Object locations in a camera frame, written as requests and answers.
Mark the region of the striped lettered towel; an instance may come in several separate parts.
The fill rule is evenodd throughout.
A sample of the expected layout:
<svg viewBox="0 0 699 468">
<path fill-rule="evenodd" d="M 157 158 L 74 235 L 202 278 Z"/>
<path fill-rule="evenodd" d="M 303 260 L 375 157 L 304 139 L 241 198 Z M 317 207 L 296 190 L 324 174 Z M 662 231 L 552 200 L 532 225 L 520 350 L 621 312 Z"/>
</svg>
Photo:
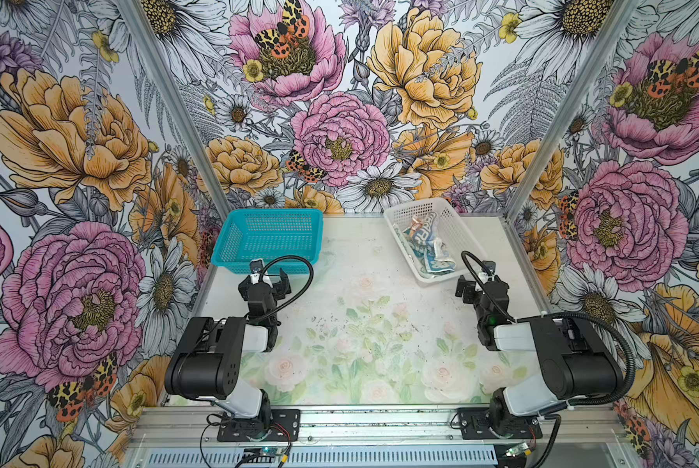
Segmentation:
<svg viewBox="0 0 699 468">
<path fill-rule="evenodd" d="M 437 239 L 438 214 L 413 216 L 406 231 L 407 239 L 419 247 L 432 247 Z"/>
</svg>

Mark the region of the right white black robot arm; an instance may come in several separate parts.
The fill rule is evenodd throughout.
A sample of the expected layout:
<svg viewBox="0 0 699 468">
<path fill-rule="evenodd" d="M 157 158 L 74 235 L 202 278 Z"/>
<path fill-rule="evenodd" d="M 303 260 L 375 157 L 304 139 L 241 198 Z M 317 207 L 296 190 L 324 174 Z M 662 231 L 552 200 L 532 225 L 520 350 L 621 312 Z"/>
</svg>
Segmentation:
<svg viewBox="0 0 699 468">
<path fill-rule="evenodd" d="M 462 437 L 507 439 L 540 434 L 541 418 L 575 407 L 604 406 L 624 397 L 637 372 L 630 343 L 606 320 L 577 312 L 516 319 L 507 310 L 509 286 L 495 265 L 462 252 L 471 274 L 456 295 L 473 306 L 480 343 L 493 352 L 532 352 L 536 373 L 495 390 L 488 409 L 459 409 Z"/>
</svg>

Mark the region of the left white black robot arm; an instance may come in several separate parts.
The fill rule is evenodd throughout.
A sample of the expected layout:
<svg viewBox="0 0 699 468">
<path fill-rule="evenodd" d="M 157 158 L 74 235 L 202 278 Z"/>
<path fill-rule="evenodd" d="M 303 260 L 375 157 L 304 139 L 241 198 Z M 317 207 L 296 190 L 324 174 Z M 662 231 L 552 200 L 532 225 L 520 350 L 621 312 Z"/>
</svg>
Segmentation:
<svg viewBox="0 0 699 468">
<path fill-rule="evenodd" d="M 239 375 L 245 354 L 275 348 L 278 302 L 291 292 L 288 275 L 283 270 L 269 274 L 266 267 L 261 259 L 252 261 L 238 285 L 248 307 L 245 315 L 189 320 L 165 373 L 168 395 L 220 410 L 220 442 L 263 441 L 276 428 L 267 392 Z"/>
</svg>

